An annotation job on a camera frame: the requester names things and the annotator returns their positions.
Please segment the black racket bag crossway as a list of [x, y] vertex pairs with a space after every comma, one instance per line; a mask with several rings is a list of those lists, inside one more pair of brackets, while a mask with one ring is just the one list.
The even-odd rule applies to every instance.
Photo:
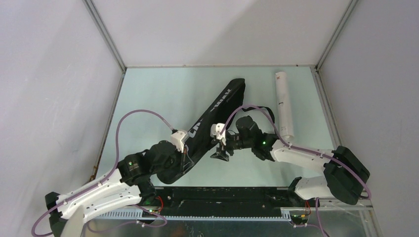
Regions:
[[185, 141], [188, 151], [184, 167], [179, 164], [157, 174], [161, 182], [164, 184], [174, 183], [189, 172], [214, 147], [214, 144], [211, 143], [211, 126], [217, 123], [225, 123], [229, 116], [239, 106], [243, 105], [245, 88], [244, 78], [233, 79], [226, 85], [208, 109], [188, 130], [188, 138]]

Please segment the white shuttlecock tube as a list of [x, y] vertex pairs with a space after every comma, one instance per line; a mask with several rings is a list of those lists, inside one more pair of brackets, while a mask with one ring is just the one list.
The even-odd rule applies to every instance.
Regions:
[[279, 116], [279, 132], [286, 141], [294, 139], [293, 117], [288, 78], [285, 72], [275, 74], [276, 99]]

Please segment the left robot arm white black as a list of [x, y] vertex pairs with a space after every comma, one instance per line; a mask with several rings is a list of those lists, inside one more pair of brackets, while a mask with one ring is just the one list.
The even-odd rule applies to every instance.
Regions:
[[45, 196], [49, 224], [54, 237], [62, 236], [68, 221], [78, 210], [82, 220], [93, 218], [129, 205], [149, 206], [157, 199], [151, 176], [157, 175], [165, 184], [172, 184], [195, 165], [186, 145], [161, 141], [150, 149], [126, 156], [100, 178], [67, 194], [51, 192]]

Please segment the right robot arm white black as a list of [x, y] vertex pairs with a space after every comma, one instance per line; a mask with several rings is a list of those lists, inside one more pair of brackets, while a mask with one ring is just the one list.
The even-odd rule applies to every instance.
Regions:
[[223, 123], [213, 124], [210, 135], [219, 146], [212, 158], [229, 161], [235, 150], [250, 149], [260, 160], [284, 162], [310, 169], [317, 177], [296, 177], [288, 187], [287, 199], [301, 206], [312, 198], [336, 198], [349, 205], [363, 198], [370, 172], [347, 147], [311, 150], [283, 142], [274, 133], [263, 133], [249, 116], [236, 121], [238, 133], [229, 134]]

